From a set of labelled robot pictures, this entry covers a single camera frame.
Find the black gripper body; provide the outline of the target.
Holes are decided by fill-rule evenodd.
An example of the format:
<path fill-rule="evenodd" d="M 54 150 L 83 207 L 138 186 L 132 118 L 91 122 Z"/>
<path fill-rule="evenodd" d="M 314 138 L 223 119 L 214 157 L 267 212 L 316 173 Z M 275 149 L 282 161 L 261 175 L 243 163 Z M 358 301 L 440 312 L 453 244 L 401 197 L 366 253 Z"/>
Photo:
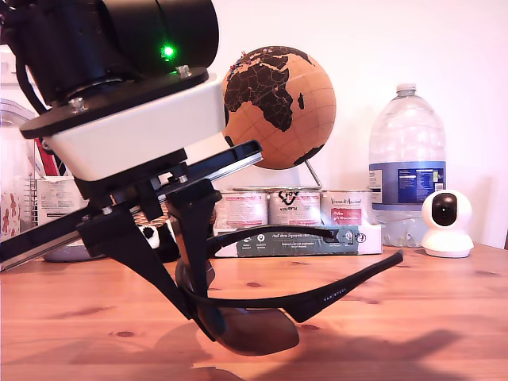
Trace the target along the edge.
<path fill-rule="evenodd" d="M 1 269 L 20 266 L 80 239 L 79 224 L 101 217 L 117 207 L 143 213 L 149 221 L 163 215 L 160 206 L 168 194 L 202 179 L 214 181 L 262 160 L 255 141 L 239 144 L 194 164 L 184 149 L 95 181 L 77 179 L 87 206 L 37 226 L 1 243 Z"/>

